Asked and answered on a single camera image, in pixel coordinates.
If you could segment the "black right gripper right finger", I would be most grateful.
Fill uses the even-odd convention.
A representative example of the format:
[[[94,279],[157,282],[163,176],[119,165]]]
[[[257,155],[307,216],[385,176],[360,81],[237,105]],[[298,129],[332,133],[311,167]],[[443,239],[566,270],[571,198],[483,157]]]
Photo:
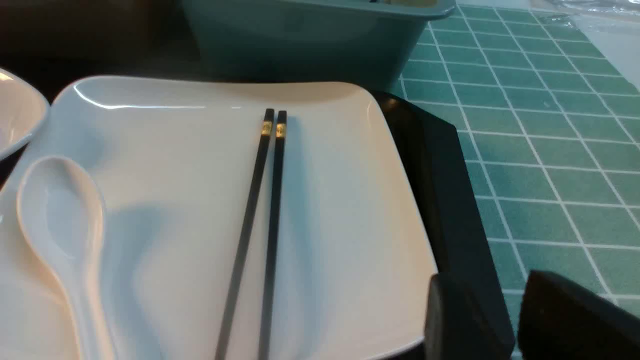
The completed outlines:
[[[518,321],[524,360],[637,360],[637,316],[552,271],[526,280]]]

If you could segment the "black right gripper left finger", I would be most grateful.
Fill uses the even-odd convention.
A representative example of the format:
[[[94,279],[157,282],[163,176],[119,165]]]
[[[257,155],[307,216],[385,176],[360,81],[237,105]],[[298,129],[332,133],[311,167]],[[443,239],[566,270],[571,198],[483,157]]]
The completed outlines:
[[[509,360],[515,348],[499,289],[477,292],[448,273],[430,277],[423,339],[426,360]]]

